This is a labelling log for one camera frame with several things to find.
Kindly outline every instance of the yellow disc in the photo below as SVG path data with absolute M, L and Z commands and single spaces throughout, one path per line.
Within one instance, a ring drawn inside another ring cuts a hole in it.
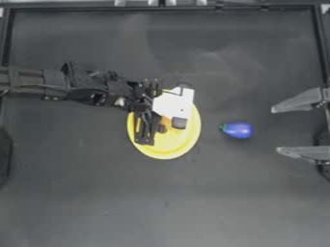
M 128 114 L 128 138 L 136 148 L 149 157 L 157 159 L 172 159 L 183 155 L 192 148 L 199 140 L 201 133 L 201 117 L 196 106 L 192 108 L 191 119 L 187 122 L 185 129 L 171 127 L 171 120 L 161 118 L 167 132 L 156 132 L 155 145 L 140 145 L 133 142 L 133 113 Z

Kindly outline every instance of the dark surface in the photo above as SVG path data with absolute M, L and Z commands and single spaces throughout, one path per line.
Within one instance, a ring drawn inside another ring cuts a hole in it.
M 72 59 L 192 83 L 201 137 L 157 161 L 129 143 L 124 112 L 8 99 L 0 246 L 327 246 L 330 184 L 275 154 L 311 143 L 323 112 L 269 113 L 322 83 L 308 13 L 29 13 L 14 24 L 10 65 Z M 251 140 L 219 133 L 229 121 L 253 124 Z
M 64 3 L 64 4 L 70 4 L 76 5 L 77 3 L 82 4 L 96 4 L 101 3 L 102 5 L 106 4 L 113 0 L 20 0 L 21 3 L 42 3 L 42 4 L 49 4 L 49 3 Z M 126 2 L 137 2 L 140 0 L 128 0 Z M 273 3 L 273 4 L 323 4 L 328 3 L 328 0 L 221 0 L 223 3 L 229 3 L 229 4 L 267 4 L 267 3 Z M 12 3 L 16 4 L 18 3 L 18 0 L 0 0 L 0 3 Z

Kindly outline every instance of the blue object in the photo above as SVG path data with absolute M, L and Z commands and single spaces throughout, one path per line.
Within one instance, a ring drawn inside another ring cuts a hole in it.
M 227 135 L 237 139 L 248 139 L 252 137 L 252 125 L 245 122 L 221 123 L 219 129 Z

